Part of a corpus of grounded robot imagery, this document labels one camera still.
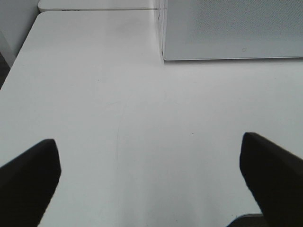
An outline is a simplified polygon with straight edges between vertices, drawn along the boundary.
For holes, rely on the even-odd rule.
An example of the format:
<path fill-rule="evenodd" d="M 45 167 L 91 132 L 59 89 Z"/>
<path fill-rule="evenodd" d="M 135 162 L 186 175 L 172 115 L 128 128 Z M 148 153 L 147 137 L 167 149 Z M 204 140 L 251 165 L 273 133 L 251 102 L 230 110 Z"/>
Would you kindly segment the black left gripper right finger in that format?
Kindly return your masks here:
<path fill-rule="evenodd" d="M 303 225 L 303 160 L 263 136 L 246 132 L 240 170 L 271 227 Z"/>

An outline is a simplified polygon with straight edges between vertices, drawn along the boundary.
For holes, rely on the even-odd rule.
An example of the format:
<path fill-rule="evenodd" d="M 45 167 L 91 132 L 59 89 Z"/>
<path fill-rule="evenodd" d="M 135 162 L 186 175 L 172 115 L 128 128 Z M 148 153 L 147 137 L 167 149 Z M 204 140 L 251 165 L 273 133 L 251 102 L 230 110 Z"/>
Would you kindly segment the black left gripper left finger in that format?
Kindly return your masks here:
<path fill-rule="evenodd" d="M 53 139 L 35 144 L 0 168 L 0 225 L 36 227 L 61 176 Z"/>

